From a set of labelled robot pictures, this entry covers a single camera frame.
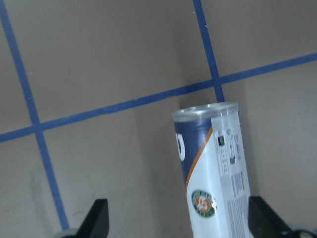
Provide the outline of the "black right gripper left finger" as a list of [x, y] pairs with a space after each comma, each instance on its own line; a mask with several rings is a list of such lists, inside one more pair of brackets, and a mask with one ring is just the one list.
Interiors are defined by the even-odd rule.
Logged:
[[106, 238], [109, 234], [109, 212], [107, 199], [96, 199], [83, 223], [78, 229], [76, 238]]

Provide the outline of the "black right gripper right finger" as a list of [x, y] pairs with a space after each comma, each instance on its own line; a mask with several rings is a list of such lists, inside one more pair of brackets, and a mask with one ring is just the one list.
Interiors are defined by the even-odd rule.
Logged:
[[248, 227], [254, 238], [296, 238], [278, 214], [260, 197], [250, 196]]

